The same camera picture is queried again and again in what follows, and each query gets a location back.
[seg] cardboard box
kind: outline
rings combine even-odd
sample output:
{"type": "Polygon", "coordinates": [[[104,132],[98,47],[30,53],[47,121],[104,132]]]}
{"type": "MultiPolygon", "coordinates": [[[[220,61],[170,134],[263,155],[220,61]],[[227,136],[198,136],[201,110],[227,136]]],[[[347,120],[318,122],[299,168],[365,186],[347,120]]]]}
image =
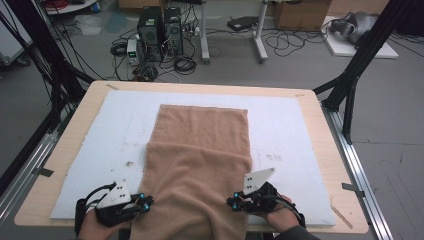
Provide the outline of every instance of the cardboard box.
{"type": "Polygon", "coordinates": [[[274,10],[274,23],[278,29],[319,31],[327,16],[332,0],[304,0],[292,5],[278,3],[274,10]]]}
{"type": "Polygon", "coordinates": [[[145,6],[159,6],[163,11],[167,0],[118,0],[118,4],[121,9],[141,10],[145,6]]]}
{"type": "Polygon", "coordinates": [[[364,11],[369,14],[381,14],[389,0],[333,0],[328,16],[344,17],[349,12],[364,11]]]}

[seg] desk leg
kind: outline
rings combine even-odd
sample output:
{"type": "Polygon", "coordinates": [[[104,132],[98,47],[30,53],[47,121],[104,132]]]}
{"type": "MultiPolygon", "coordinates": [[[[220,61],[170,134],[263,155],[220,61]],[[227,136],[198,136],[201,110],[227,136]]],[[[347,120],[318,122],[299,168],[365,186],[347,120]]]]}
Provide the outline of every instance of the desk leg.
{"type": "Polygon", "coordinates": [[[202,49],[202,60],[204,63],[209,64],[209,48],[208,48],[208,39],[206,37],[206,13],[205,13],[206,1],[202,1],[202,32],[200,36],[200,47],[202,49]]]}
{"type": "Polygon", "coordinates": [[[256,43],[256,46],[258,47],[260,59],[259,62],[262,63],[263,61],[268,59],[268,55],[266,54],[264,44],[262,43],[261,34],[262,34],[262,27],[264,25],[265,20],[265,14],[266,9],[268,7],[268,0],[263,0],[261,5],[261,10],[259,12],[259,25],[258,30],[253,32],[253,37],[256,43]]]}

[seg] computer tower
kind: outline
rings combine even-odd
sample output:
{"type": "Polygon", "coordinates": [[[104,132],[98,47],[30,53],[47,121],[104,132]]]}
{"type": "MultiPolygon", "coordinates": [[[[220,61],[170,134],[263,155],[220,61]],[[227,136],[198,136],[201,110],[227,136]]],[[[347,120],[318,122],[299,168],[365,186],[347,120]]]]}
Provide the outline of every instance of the computer tower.
{"type": "Polygon", "coordinates": [[[164,10],[165,32],[168,45],[168,51],[174,50],[174,53],[181,55],[183,51],[183,35],[181,29],[181,10],[177,7],[168,7],[164,10]]]}
{"type": "Polygon", "coordinates": [[[160,7],[144,7],[137,24],[140,41],[151,44],[162,44],[165,41],[165,28],[163,25],[160,7]]]}

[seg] towel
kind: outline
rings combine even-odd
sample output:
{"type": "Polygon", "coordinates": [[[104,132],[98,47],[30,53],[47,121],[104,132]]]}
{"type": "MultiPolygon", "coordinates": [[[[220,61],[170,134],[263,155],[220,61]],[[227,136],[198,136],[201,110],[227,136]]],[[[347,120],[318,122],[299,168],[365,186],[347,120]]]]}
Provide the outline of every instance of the towel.
{"type": "Polygon", "coordinates": [[[226,199],[251,167],[247,110],[161,105],[140,187],[155,202],[131,239],[244,239],[247,215],[226,199]]]}

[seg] concrete floor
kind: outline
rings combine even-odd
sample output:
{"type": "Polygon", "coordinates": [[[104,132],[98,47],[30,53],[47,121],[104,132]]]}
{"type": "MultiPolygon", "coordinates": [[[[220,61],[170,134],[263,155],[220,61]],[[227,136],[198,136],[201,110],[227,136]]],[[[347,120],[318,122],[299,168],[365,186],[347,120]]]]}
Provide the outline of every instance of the concrete floor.
{"type": "MultiPolygon", "coordinates": [[[[96,37],[75,35],[72,42],[99,75],[110,78],[113,75],[111,42],[133,29],[137,22],[125,18],[129,15],[120,13],[116,2],[105,2],[102,12],[96,15],[102,18],[102,33],[96,37]]],[[[65,14],[63,18],[69,22],[77,14],[92,13],[82,10],[65,14]]],[[[210,21],[208,28],[228,29],[225,22],[222,19],[210,21]]],[[[267,21],[266,25],[271,27],[272,21],[267,21]]],[[[399,42],[424,54],[422,44],[399,42]]],[[[388,43],[399,58],[375,59],[362,75],[357,87],[352,140],[394,239],[424,239],[424,191],[420,184],[424,182],[424,59],[397,44],[388,43]]],[[[340,75],[351,59],[332,56],[325,43],[307,43],[288,57],[277,56],[266,45],[269,60],[259,64],[250,36],[210,35],[209,45],[211,63],[205,65],[197,51],[194,56],[198,63],[196,71],[187,76],[179,75],[182,83],[313,89],[340,75]]],[[[118,69],[119,75],[131,77],[131,69],[124,60],[118,69]]],[[[179,82],[171,74],[161,75],[156,81],[179,82]]],[[[318,97],[323,100],[327,94],[318,97]]],[[[29,67],[13,64],[2,69],[0,96],[0,174],[3,174],[44,119],[50,104],[34,64],[29,67]]],[[[17,201],[0,226],[1,239],[73,238],[70,228],[16,226],[13,218],[22,201],[23,198],[17,201]]],[[[373,238],[372,232],[317,235],[323,239],[373,238]]]]}

